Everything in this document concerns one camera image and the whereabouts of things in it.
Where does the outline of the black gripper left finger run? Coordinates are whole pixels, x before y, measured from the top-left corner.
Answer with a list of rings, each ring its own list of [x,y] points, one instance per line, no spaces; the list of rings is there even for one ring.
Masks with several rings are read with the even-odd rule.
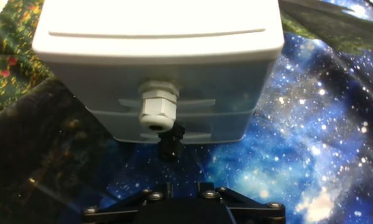
[[[145,206],[173,197],[172,183],[155,185],[110,205],[107,208],[88,207],[82,212],[85,224],[124,224],[132,223],[138,212]]]

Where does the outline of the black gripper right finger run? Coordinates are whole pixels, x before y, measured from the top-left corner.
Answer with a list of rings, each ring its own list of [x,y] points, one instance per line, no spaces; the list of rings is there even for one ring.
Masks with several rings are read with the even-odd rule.
[[[285,206],[280,202],[259,203],[212,182],[198,182],[197,196],[224,205],[237,224],[285,224]]]

